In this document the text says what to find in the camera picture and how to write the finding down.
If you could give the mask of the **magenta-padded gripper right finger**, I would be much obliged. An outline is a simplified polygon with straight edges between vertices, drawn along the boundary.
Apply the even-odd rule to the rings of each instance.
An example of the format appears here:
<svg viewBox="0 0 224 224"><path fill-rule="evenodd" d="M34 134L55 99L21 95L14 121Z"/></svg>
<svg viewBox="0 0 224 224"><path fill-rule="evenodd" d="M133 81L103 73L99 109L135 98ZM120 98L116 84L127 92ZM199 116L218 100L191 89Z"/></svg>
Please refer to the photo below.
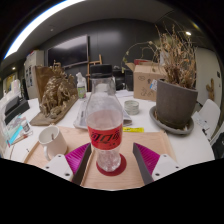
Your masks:
<svg viewBox="0 0 224 224"><path fill-rule="evenodd" d="M168 154L159 155L138 143L133 144L133 154L145 185L181 169L181 166Z"/></svg>

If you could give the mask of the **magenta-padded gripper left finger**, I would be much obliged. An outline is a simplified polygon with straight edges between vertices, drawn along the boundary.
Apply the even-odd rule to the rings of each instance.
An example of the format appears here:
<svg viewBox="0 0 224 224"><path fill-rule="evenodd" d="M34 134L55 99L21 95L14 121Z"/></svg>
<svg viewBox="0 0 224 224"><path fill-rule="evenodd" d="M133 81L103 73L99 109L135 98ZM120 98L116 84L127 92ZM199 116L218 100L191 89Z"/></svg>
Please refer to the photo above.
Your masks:
<svg viewBox="0 0 224 224"><path fill-rule="evenodd" d="M87 143L67 155L56 155L43 169L76 185L80 185L91 153L91 144Z"/></svg>

